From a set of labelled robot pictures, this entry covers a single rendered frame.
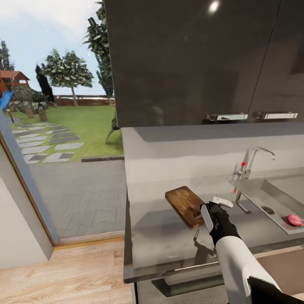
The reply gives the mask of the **cutting board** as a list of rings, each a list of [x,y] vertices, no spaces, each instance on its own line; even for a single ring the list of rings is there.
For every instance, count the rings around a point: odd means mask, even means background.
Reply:
[[[203,217],[194,216],[201,213],[200,207],[206,203],[187,186],[166,192],[166,198],[191,228],[204,223]]]

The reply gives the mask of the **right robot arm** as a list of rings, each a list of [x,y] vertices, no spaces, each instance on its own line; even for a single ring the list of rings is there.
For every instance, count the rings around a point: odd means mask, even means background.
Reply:
[[[233,204],[214,196],[200,210],[217,251],[229,304],[304,304],[303,300],[282,293],[221,206],[232,208]]]

